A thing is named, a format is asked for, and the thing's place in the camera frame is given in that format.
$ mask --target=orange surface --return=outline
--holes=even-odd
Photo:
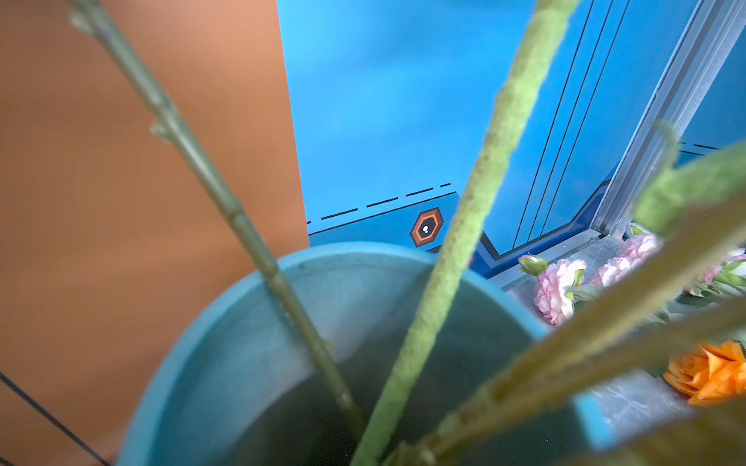
[[[219,3],[104,6],[284,256],[308,236],[276,5]],[[0,371],[110,459],[168,349],[254,267],[68,14],[0,5]],[[95,463],[2,388],[0,457]]]

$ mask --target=marble surface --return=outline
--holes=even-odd
[[[605,236],[571,251],[565,258],[585,260],[588,265],[586,276],[591,277],[608,259],[616,255],[620,245],[620,239]],[[555,327],[546,322],[533,305],[535,287],[536,278],[527,275],[504,291],[552,331]],[[598,401],[606,422],[619,442],[660,424],[688,417],[697,409],[688,405],[686,397],[674,390],[662,377],[653,378],[644,371],[630,372],[596,386],[590,392]]]

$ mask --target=orange hexagon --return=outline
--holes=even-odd
[[[443,216],[440,214],[440,208],[425,210],[417,216],[415,226],[410,231],[412,241],[415,242],[415,246],[429,245],[435,241],[435,238],[440,233],[440,229],[443,228]]]

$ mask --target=orange flower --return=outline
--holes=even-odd
[[[746,394],[746,358],[735,341],[720,347],[700,343],[700,350],[670,358],[666,382],[690,395],[689,404],[709,406]]]

